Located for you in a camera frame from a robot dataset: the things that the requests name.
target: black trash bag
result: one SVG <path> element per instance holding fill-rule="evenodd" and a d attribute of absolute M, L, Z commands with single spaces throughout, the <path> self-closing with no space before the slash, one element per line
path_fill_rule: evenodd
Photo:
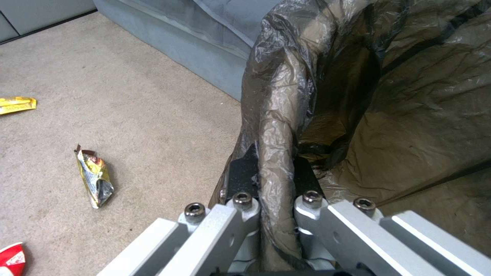
<path fill-rule="evenodd" d="M 491 254 L 491 0 L 286 0 L 262 21 L 228 163 L 258 143 L 262 269 L 305 269 L 293 159 L 328 201 L 411 209 Z"/>

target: candy wrapper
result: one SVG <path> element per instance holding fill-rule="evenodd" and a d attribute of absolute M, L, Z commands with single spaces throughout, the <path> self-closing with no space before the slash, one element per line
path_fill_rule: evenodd
<path fill-rule="evenodd" d="M 21 276 L 25 264 L 22 243 L 0 249 L 0 276 Z"/>
<path fill-rule="evenodd" d="M 90 203 L 93 208 L 98 209 L 114 192 L 108 167 L 104 160 L 95 156 L 94 151 L 81 150 L 80 145 L 77 145 L 75 154 Z"/>
<path fill-rule="evenodd" d="M 0 115 L 16 111 L 36 109 L 36 105 L 37 101 L 34 98 L 0 98 Z"/>

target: gray couch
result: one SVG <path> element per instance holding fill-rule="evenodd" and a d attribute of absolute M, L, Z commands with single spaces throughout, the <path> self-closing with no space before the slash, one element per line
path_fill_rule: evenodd
<path fill-rule="evenodd" d="M 0 0 L 0 43 L 94 9 L 92 0 Z"/>
<path fill-rule="evenodd" d="M 94 0 L 97 9 L 240 100 L 261 19 L 280 0 Z"/>

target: screw head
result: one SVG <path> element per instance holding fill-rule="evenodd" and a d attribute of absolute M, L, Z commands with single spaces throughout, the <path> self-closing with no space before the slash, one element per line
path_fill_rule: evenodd
<path fill-rule="evenodd" d="M 186 217 L 186 220 L 191 223 L 198 223 L 202 221 L 205 217 L 205 206 L 199 202 L 194 202 L 191 204 L 188 204 L 184 208 L 184 216 Z"/>
<path fill-rule="evenodd" d="M 238 192 L 232 197 L 234 206 L 240 210 L 252 207 L 252 196 L 248 192 Z"/>
<path fill-rule="evenodd" d="M 353 205 L 358 208 L 360 211 L 370 214 L 375 211 L 375 208 L 377 207 L 375 205 L 375 202 L 368 198 L 364 197 L 359 197 L 353 201 Z"/>
<path fill-rule="evenodd" d="M 316 191 L 306 191 L 302 201 L 311 208 L 319 208 L 322 205 L 322 196 Z"/>

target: yellow wrapper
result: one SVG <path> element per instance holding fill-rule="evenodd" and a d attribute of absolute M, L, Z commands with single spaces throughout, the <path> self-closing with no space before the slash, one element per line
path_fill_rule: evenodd
<path fill-rule="evenodd" d="M 80 145 L 77 145 L 75 155 L 90 204 L 94 209 L 98 209 L 114 192 L 109 179 L 108 166 L 104 160 L 95 156 L 94 151 L 81 150 Z"/>
<path fill-rule="evenodd" d="M 16 111 L 36 109 L 36 99 L 26 97 L 0 98 L 0 115 Z"/>

